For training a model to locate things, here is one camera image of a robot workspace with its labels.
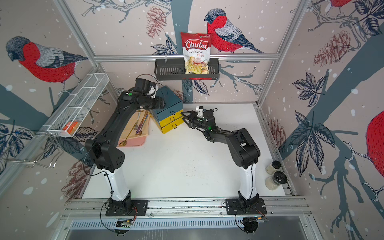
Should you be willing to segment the teal drawer cabinet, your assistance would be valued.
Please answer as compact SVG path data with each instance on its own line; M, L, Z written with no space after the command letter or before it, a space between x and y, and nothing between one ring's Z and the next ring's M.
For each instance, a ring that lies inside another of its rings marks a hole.
M156 96L162 97L165 103L163 109L151 110L151 114L158 122L163 121L170 116L175 116L177 112L183 110L182 100L169 87L161 87L156 92Z

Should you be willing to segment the yellow bottom drawer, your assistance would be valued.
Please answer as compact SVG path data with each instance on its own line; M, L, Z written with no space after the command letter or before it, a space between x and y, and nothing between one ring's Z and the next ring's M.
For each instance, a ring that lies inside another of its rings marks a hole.
M179 125L183 124L184 121L183 121L183 117L181 118L178 118L176 119L175 121L173 122L170 122L168 124L166 124L164 127L162 127L162 133L163 134L166 134L168 133L169 131L173 130L173 129L176 129Z

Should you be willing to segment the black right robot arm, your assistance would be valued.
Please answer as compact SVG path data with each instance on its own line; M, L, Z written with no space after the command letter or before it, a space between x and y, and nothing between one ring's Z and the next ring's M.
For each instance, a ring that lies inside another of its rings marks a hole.
M195 111L183 111L181 115L188 127L203 133L207 141L228 146L234 163L244 172L239 190L240 206L244 210L250 209L259 200L256 170L261 151L247 129L229 131L219 128L214 111L216 109L206 110L200 106Z

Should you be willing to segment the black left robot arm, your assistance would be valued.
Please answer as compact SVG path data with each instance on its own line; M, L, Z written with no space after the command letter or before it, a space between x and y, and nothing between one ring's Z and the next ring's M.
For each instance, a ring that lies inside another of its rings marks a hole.
M157 85L146 79L137 78L135 86L123 91L117 106L106 126L92 140L86 140L85 148L96 167L111 187L109 204L125 212L133 208L131 191L125 183L119 168L125 161L125 154L118 149L120 136L137 110L157 110L165 106L164 99L157 97Z

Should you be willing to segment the silver fork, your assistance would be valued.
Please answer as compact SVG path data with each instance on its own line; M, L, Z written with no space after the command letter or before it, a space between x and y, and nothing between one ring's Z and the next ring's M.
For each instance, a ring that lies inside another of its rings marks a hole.
M136 120L135 125L134 125L134 131L136 131L138 129L140 116L141 116L141 111L138 112L137 120Z

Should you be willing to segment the iridescent purple spoon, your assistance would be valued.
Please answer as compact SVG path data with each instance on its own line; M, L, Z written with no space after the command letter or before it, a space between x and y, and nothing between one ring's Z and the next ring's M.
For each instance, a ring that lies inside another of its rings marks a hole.
M149 114L146 114L146 116L140 122L138 129L136 131L136 136L140 136L143 133L143 127L144 127L145 122L147 121L148 117L149 117Z

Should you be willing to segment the pink tray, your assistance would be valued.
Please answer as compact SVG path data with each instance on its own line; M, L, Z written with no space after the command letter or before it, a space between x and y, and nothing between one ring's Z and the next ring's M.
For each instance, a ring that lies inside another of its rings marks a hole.
M127 140L127 144L124 146L124 147L139 147L139 146L142 146L145 141L146 141L146 137L141 137L141 138L135 138L135 139L129 139ZM119 143L121 142L122 140L120 140L119 138L119 141L117 143L117 147L119 147Z

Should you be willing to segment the gold cutlery piece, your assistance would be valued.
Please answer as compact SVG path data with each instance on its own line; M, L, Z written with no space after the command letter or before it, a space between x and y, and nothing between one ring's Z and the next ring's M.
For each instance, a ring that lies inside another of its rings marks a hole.
M124 147L126 144L127 144L127 140L128 140L128 137L130 136L130 134L134 131L134 125L132 126L130 132L127 134L126 138L124 141L121 141L119 143L119 147Z

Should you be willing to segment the Chuba cassava chips bag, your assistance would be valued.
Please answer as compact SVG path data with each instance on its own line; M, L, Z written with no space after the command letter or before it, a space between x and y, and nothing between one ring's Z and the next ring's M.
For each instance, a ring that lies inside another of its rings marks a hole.
M181 32L186 74L209 74L208 63L211 55L210 34Z

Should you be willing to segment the orange item in shelf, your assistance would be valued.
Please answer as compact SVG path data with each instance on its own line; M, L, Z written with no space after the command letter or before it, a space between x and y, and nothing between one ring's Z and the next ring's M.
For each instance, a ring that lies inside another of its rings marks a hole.
M79 122L76 121L68 122L64 126L63 131L67 132L69 135L73 135L78 129L79 125Z

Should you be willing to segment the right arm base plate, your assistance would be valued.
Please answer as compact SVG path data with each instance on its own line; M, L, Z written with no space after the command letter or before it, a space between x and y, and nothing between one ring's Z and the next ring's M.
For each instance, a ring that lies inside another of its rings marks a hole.
M226 199L226 211L228 215L266 215L267 209L263 199L253 198L243 201L240 199Z

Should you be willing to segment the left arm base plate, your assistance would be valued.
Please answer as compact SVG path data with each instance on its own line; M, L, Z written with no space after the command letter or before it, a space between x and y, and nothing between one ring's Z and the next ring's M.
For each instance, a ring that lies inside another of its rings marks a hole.
M106 217L145 216L148 203L148 200L115 201L110 199L106 206Z

